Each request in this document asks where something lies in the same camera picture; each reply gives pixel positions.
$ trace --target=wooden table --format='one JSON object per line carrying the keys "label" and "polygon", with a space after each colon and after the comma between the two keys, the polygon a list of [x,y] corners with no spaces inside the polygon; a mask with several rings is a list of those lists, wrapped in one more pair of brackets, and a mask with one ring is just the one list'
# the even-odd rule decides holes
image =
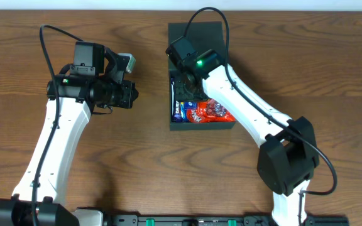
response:
{"label": "wooden table", "polygon": [[[243,215],[271,212],[272,193],[256,172],[258,148],[236,124],[229,131],[168,129],[167,23],[192,12],[0,11],[0,198],[21,179],[45,117],[50,75],[38,37],[42,23],[136,57],[140,97],[131,110],[93,116],[77,147],[67,204],[140,214]],[[362,225],[362,13],[226,12],[231,65],[255,92],[314,125],[339,185],[309,196],[316,215]],[[219,21],[203,13],[196,21]],[[57,72],[73,62],[74,41],[46,31]],[[322,162],[310,184],[326,190]]]}

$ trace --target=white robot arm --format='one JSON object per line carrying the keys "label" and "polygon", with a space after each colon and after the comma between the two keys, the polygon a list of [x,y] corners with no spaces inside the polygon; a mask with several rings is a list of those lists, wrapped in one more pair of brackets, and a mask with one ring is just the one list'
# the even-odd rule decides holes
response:
{"label": "white robot arm", "polygon": [[[86,102],[76,102],[75,98],[61,97],[60,105],[59,128],[55,131],[40,173],[37,201],[42,202],[44,197],[49,196],[53,198],[53,203],[65,205],[69,169],[79,137],[89,122],[91,112]],[[12,196],[19,195],[20,200],[31,201],[34,173],[52,129],[55,106],[55,100],[47,102],[47,114],[35,152],[25,174],[13,191]]]}
{"label": "white robot arm", "polygon": [[[288,115],[276,110],[274,107],[267,104],[262,98],[254,93],[241,79],[236,75],[233,68],[229,65],[229,74],[236,86],[244,92],[257,106],[261,107],[265,112],[271,115],[274,119],[288,126],[288,120],[291,119]],[[209,72],[207,79],[202,79],[202,86],[205,94],[223,105],[237,119],[241,125],[249,132],[255,143],[260,147],[266,142],[265,136],[268,134],[276,135],[282,128],[259,113],[251,104],[247,103],[242,96],[231,86],[230,81],[226,76],[224,66],[218,66],[213,71]],[[294,191],[289,196],[277,194],[273,192],[272,217],[279,226],[299,225],[299,192],[305,190],[309,185],[310,180],[304,180],[294,188]],[[301,209],[301,221],[306,219],[304,208]]]}

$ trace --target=white wall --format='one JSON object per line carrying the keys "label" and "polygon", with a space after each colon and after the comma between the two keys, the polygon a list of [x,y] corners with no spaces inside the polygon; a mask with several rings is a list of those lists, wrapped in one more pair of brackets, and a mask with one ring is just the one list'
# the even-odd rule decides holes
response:
{"label": "white wall", "polygon": [[0,9],[362,11],[362,0],[0,0]]}

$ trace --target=black mounting rail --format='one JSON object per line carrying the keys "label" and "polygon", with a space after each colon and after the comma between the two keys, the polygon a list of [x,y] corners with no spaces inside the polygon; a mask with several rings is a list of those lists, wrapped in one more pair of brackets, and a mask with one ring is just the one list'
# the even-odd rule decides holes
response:
{"label": "black mounting rail", "polygon": [[[111,219],[116,226],[277,226],[270,215],[245,217],[138,217],[115,215]],[[346,217],[308,216],[304,226],[348,226]]]}

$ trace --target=black cable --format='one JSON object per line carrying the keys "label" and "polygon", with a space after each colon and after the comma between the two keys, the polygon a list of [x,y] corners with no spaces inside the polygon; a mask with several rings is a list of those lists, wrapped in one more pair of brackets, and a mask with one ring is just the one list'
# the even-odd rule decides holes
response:
{"label": "black cable", "polygon": [[110,112],[92,112],[92,115],[96,115],[96,116],[102,116],[102,115],[106,115],[106,114],[111,114],[112,113],[112,107],[105,105],[103,107],[104,109],[108,108],[110,110]]}
{"label": "black cable", "polygon": [[43,37],[44,28],[51,28],[51,29],[53,29],[55,31],[59,31],[59,32],[71,37],[71,38],[74,38],[74,39],[76,39],[78,41],[83,41],[80,38],[66,32],[64,30],[61,30],[59,28],[56,28],[56,27],[48,25],[48,24],[43,24],[40,27],[40,43],[41,43],[41,47],[43,48],[43,53],[44,53],[45,60],[47,61],[48,69],[50,70],[50,74],[51,74],[51,78],[52,78],[52,82],[53,82],[53,87],[54,87],[54,96],[55,96],[56,107],[55,107],[55,118],[54,118],[54,121],[53,121],[53,126],[51,128],[51,133],[48,136],[48,139],[47,139],[47,142],[45,144],[44,150],[43,150],[43,152],[42,152],[42,154],[40,156],[40,160],[38,162],[36,173],[35,173],[35,179],[32,182],[33,188],[32,188],[32,191],[31,191],[31,214],[32,214],[32,219],[33,219],[33,225],[34,226],[39,225],[38,219],[37,219],[37,212],[36,212],[37,188],[40,185],[38,179],[40,177],[41,168],[43,167],[44,159],[45,159],[45,156],[47,155],[48,148],[50,147],[51,141],[52,141],[53,136],[55,134],[55,130],[57,128],[59,128],[58,120],[59,120],[59,117],[60,117],[60,96],[59,96],[59,93],[58,93],[57,83],[55,81],[54,70],[53,70],[50,58],[48,57],[47,49],[45,48],[45,44],[44,44],[44,37]]}
{"label": "black cable", "polygon": [[190,18],[188,25],[184,31],[184,37],[187,36],[188,33],[188,29],[189,26],[192,22],[192,20],[195,18],[196,15],[198,15],[200,12],[205,11],[205,10],[213,10],[217,13],[219,13],[221,15],[221,17],[224,20],[224,24],[226,25],[226,53],[224,55],[224,68],[226,71],[226,75],[228,80],[231,83],[231,86],[238,92],[238,94],[240,96],[242,96],[249,104],[251,104],[259,113],[261,113],[264,117],[266,117],[270,122],[276,124],[277,126],[281,127],[283,130],[285,130],[286,132],[288,132],[291,136],[297,138],[298,140],[302,141],[303,143],[307,144],[308,146],[310,146],[312,149],[314,149],[320,156],[321,158],[325,161],[325,163],[327,164],[327,166],[329,167],[329,169],[331,170],[332,173],[332,177],[333,177],[333,185],[332,188],[328,191],[307,191],[307,190],[302,190],[300,191],[300,203],[299,203],[299,224],[301,225],[301,209],[302,209],[302,199],[304,197],[304,194],[309,194],[309,195],[329,195],[332,192],[334,192],[334,190],[337,187],[337,174],[336,174],[336,170],[334,169],[332,163],[330,162],[330,160],[327,158],[327,156],[317,147],[315,147],[313,144],[311,144],[310,142],[308,142],[306,139],[304,139],[300,134],[297,134],[296,132],[294,132],[293,130],[289,129],[287,126],[283,125],[281,122],[278,122],[276,119],[274,119],[271,115],[267,114],[263,109],[261,109],[260,107],[258,107],[252,100],[250,100],[236,85],[236,82],[234,82],[231,79],[231,76],[229,74],[229,68],[228,68],[228,52],[229,52],[229,25],[226,19],[226,16],[218,9],[213,8],[213,7],[205,7],[202,8],[198,11],[196,11],[194,13],[194,15],[192,15],[192,17]]}

